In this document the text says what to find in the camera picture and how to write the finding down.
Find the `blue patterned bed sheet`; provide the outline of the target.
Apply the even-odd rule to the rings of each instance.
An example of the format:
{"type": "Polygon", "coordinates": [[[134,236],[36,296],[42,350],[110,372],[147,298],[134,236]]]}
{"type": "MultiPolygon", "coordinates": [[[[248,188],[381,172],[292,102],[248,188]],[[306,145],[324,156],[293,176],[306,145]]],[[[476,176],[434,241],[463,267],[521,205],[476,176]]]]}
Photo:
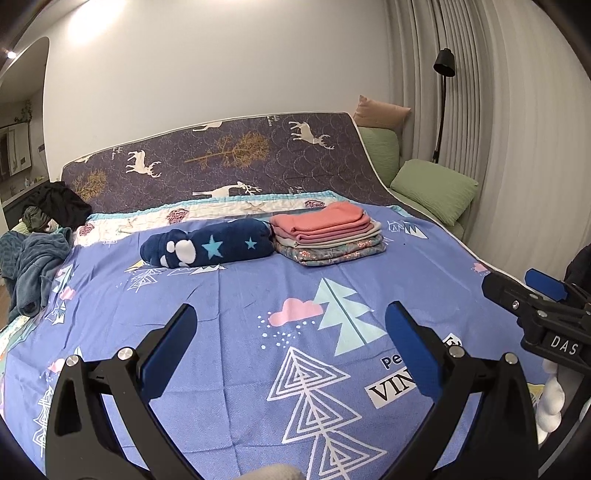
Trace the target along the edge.
{"type": "Polygon", "coordinates": [[[310,479],[383,474],[431,406],[386,333],[393,301],[473,356],[515,353],[526,379],[544,383],[515,319],[484,298],[484,265],[434,223],[386,207],[369,214],[385,251],[322,268],[280,254],[204,269],[140,267],[145,233],[75,248],[47,313],[7,352],[1,410],[12,434],[42,465],[66,358],[135,347],[182,304],[197,311],[197,334],[151,408],[208,479],[273,463],[310,479]]]}

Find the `green pillow near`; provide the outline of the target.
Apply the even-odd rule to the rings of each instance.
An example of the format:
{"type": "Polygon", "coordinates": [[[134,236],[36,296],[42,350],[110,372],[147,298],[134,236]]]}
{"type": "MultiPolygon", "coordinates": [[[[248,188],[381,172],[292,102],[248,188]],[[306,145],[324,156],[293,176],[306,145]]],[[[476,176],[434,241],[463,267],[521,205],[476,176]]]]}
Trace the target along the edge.
{"type": "Polygon", "coordinates": [[[422,205],[443,224],[453,226],[471,205],[478,182],[429,161],[408,160],[391,183],[394,192],[422,205]]]}

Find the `green pillow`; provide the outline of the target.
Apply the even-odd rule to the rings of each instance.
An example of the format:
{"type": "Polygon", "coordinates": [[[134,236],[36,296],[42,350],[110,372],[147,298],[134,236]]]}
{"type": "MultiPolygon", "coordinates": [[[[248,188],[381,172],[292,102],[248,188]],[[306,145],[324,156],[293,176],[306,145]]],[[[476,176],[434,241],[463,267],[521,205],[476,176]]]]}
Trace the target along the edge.
{"type": "Polygon", "coordinates": [[[367,153],[381,181],[390,186],[400,169],[400,143],[395,131],[359,127],[367,153]]]}
{"type": "Polygon", "coordinates": [[[408,160],[391,183],[394,192],[422,205],[443,224],[453,226],[471,205],[478,182],[429,161],[408,160]]]}

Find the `black clothing pile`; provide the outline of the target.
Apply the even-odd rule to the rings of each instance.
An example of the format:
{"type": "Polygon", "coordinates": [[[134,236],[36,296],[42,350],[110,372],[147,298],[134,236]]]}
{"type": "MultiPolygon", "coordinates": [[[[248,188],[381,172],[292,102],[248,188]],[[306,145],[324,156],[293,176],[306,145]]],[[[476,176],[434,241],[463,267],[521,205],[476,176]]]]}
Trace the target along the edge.
{"type": "Polygon", "coordinates": [[[43,231],[51,220],[76,230],[92,214],[92,207],[63,181],[45,182],[25,200],[21,219],[31,232],[43,231]]]}

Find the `green pillow far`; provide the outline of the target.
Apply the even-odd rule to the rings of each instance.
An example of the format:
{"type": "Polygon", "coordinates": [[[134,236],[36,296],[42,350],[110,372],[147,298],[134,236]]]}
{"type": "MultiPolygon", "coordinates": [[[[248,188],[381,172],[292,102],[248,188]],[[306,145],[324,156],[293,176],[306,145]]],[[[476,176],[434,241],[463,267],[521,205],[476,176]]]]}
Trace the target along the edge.
{"type": "Polygon", "coordinates": [[[395,131],[359,127],[367,153],[381,181],[390,186],[400,169],[400,143],[395,131]]]}

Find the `peach pillow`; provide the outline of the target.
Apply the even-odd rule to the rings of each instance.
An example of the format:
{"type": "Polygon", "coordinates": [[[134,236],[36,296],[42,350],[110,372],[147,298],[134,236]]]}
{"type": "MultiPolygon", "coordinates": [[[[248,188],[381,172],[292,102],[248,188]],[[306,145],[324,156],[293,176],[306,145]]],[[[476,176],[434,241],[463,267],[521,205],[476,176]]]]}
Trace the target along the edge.
{"type": "Polygon", "coordinates": [[[412,109],[396,104],[380,102],[361,95],[353,113],[359,127],[382,128],[401,131],[412,109]]]}

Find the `stack of folded clothes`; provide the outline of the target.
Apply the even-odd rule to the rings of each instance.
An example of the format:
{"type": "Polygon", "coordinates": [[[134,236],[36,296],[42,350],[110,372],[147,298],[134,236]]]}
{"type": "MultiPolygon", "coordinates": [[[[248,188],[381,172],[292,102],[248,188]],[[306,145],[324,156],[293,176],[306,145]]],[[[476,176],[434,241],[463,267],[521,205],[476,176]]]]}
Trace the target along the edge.
{"type": "Polygon", "coordinates": [[[322,267],[386,251],[382,225],[362,207],[339,201],[322,210],[270,218],[277,253],[305,267],[322,267]]]}

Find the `teal fleece blanket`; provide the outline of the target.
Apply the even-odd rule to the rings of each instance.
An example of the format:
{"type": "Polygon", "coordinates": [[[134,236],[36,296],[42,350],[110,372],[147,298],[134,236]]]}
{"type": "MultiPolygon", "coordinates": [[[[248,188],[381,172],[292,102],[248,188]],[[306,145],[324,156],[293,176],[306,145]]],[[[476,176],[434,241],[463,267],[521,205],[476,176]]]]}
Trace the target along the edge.
{"type": "Polygon", "coordinates": [[[72,230],[1,236],[1,276],[10,297],[7,321],[35,317],[47,306],[53,278],[69,255],[72,230]]]}

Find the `rolled navy star blanket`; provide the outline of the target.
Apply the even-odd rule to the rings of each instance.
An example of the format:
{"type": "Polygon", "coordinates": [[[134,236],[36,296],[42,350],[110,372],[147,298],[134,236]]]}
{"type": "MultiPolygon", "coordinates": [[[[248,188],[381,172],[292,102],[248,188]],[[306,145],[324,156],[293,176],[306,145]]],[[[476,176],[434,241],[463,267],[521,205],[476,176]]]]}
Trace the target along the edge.
{"type": "Polygon", "coordinates": [[[192,231],[170,229],[151,235],[139,252],[145,263],[168,269],[254,260],[273,254],[273,232],[269,225],[252,218],[192,231]]]}

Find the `dark deer print mattress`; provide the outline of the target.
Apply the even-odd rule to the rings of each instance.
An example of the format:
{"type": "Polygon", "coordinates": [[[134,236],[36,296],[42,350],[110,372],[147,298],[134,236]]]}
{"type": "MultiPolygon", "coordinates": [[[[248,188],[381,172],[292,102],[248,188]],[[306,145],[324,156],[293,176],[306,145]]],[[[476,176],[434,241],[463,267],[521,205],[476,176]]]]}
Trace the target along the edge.
{"type": "Polygon", "coordinates": [[[133,212],[191,199],[332,191],[389,206],[346,113],[226,119],[107,148],[62,169],[96,213],[133,212]]]}

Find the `white quilt strip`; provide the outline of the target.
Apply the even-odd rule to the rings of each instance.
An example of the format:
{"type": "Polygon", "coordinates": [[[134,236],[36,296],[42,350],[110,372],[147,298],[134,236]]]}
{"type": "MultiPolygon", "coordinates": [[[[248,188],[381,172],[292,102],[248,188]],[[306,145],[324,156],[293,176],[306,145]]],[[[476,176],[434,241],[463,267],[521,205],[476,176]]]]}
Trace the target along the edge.
{"type": "Polygon", "coordinates": [[[131,213],[93,214],[73,234],[73,242],[83,247],[95,243],[112,244],[129,235],[160,227],[244,217],[267,219],[276,214],[318,210],[344,199],[332,191],[264,194],[186,200],[131,213]]]}

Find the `black floor lamp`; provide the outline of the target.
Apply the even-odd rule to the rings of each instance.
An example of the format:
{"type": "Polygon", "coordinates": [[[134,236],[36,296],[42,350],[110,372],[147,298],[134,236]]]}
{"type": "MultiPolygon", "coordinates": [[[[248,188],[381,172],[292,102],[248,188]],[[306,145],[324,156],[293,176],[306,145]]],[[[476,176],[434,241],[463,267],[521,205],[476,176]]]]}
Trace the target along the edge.
{"type": "Polygon", "coordinates": [[[441,105],[440,105],[440,121],[437,135],[436,146],[434,149],[432,160],[438,163],[440,159],[441,146],[443,140],[443,131],[446,115],[447,102],[447,80],[456,75],[455,55],[450,48],[444,48],[439,51],[438,56],[433,66],[435,72],[440,76],[441,80],[441,105]]]}

